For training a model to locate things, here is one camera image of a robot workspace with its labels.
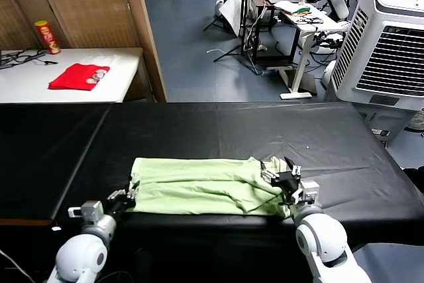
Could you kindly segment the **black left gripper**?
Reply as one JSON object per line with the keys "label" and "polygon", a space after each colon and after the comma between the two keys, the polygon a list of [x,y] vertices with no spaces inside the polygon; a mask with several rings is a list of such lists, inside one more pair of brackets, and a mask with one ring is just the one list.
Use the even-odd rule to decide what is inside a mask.
{"label": "black left gripper", "polygon": [[138,193],[138,186],[131,187],[128,192],[126,189],[113,191],[106,201],[105,214],[114,219],[120,219],[123,213],[135,206]]}

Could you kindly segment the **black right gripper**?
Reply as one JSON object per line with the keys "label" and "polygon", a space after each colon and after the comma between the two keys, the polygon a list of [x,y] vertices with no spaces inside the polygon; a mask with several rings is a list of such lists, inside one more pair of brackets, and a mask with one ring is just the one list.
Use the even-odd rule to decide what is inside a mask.
{"label": "black right gripper", "polygon": [[284,157],[284,160],[291,172],[273,172],[260,161],[260,175],[264,181],[271,181],[272,187],[282,190],[280,204],[297,204],[302,193],[300,188],[301,166],[287,156]]}

